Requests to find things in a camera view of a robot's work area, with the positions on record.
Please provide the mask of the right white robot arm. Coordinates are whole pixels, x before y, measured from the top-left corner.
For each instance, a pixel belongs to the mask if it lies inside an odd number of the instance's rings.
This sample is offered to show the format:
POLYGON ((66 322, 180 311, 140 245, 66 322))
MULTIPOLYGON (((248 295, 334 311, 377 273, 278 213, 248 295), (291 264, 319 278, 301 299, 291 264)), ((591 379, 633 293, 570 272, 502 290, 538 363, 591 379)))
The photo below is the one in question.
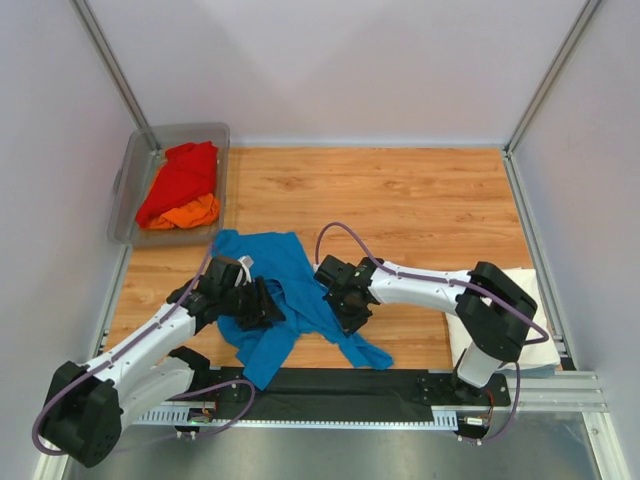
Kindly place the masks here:
POLYGON ((471 343, 456 363, 450 390, 466 404, 484 395, 499 367, 519 361, 538 310, 531 295, 488 262, 439 272, 369 257, 353 265, 328 255, 314 278, 326 288, 325 301, 347 336, 367 323, 373 305, 407 304, 456 316, 471 343))

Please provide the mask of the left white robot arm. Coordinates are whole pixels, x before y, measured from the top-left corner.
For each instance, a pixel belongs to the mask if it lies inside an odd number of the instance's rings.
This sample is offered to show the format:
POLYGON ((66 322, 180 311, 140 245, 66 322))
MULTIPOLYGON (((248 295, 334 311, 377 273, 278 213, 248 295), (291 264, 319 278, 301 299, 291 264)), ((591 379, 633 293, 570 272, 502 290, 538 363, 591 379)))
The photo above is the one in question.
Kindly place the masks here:
POLYGON ((216 383, 209 360, 184 345, 221 317, 244 330, 284 321, 251 265, 248 256, 206 257, 191 280, 115 347, 82 364, 61 365, 34 421, 34 446, 93 467, 113 451, 125 429, 165 401, 208 399, 226 387, 253 390, 245 379, 216 383))

